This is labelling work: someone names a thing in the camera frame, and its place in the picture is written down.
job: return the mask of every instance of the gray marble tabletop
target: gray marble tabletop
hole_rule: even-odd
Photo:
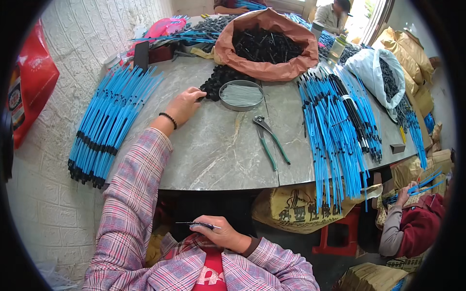
[[[174,62],[155,64],[156,73],[164,72],[164,80],[134,121],[110,169],[110,181],[118,164],[151,120],[168,102],[190,86],[200,87],[211,75],[215,63],[200,57],[178,57]],[[231,111],[220,102],[202,101],[202,107],[185,125],[171,136],[174,151],[164,169],[161,189],[236,190],[272,188],[314,181],[309,140],[304,138],[302,102],[295,82],[262,82],[264,102],[247,112]],[[399,129],[383,107],[373,98],[371,106],[380,114],[383,160],[373,163],[366,154],[369,169],[391,164],[416,154],[407,135],[406,149],[393,155],[390,144],[403,143]],[[272,138],[265,139],[277,162],[277,171],[262,148],[253,118],[263,115],[291,161],[287,165]]]

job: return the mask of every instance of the sleeve cuff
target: sleeve cuff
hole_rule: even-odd
[[[143,134],[146,134],[146,133],[148,133],[149,135],[152,135],[152,134],[159,135],[160,141],[162,143],[161,146],[167,147],[170,152],[173,151],[173,146],[171,145],[170,139],[163,132],[161,132],[160,130],[156,128],[148,127],[146,128]]]
[[[247,248],[247,250],[242,253],[241,255],[243,257],[248,257],[250,256],[256,249],[257,247],[259,246],[260,244],[260,239],[256,238],[256,237],[251,237],[251,244],[249,245],[249,247]]]
[[[400,205],[393,205],[390,207],[390,211],[401,211],[402,207]]]

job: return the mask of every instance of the person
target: person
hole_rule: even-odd
[[[265,0],[254,0],[255,3],[266,5]],[[235,7],[235,0],[214,0],[213,11],[216,14],[243,14],[249,12],[246,6]]]
[[[328,5],[319,6],[314,21],[324,25],[324,29],[331,34],[347,34],[343,28],[342,19],[350,12],[351,4],[348,0],[335,0]]]
[[[123,158],[103,194],[83,290],[319,290],[305,258],[265,238],[242,235],[223,217],[198,217],[221,229],[193,226],[193,234],[180,242],[167,233],[159,261],[144,267],[160,178],[173,151],[168,137],[205,95],[191,87],[176,96]]]
[[[397,202],[388,210],[379,245],[382,256],[419,256],[430,248],[439,233],[452,183],[445,197],[439,193],[424,194],[417,203],[405,205],[410,197],[408,189],[415,185],[417,183],[411,181],[402,188]]]

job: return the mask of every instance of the small dark block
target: small dark block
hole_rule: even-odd
[[[404,148],[406,147],[405,144],[402,143],[396,143],[396,144],[391,144],[391,153],[392,154],[398,154],[404,152]]]

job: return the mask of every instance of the woman's right hand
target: woman's right hand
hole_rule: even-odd
[[[252,239],[234,230],[228,221],[222,216],[202,215],[196,218],[194,222],[204,222],[221,227],[221,229],[214,228],[212,230],[208,227],[197,225],[190,228],[192,231],[202,233],[210,239],[211,242],[220,247],[242,254],[251,245]]]
[[[207,93],[202,92],[199,88],[189,87],[170,101],[165,109],[165,113],[170,115],[176,121],[177,125],[182,125],[188,121],[201,106],[196,100],[205,95],[207,95]]]
[[[415,181],[411,181],[411,183],[409,183],[408,186],[406,186],[404,188],[401,188],[401,190],[398,191],[398,200],[397,200],[395,205],[399,205],[399,206],[403,207],[405,205],[405,203],[409,199],[408,190],[411,189],[412,187],[416,186],[417,184],[418,183],[416,183]]]
[[[187,90],[173,98],[165,109],[165,113],[175,120],[177,125],[182,125],[190,119],[201,106],[196,102],[198,98],[204,97],[207,93],[196,87],[189,87]],[[173,122],[166,116],[159,116],[154,119],[150,127],[163,132],[166,136],[174,130]]]

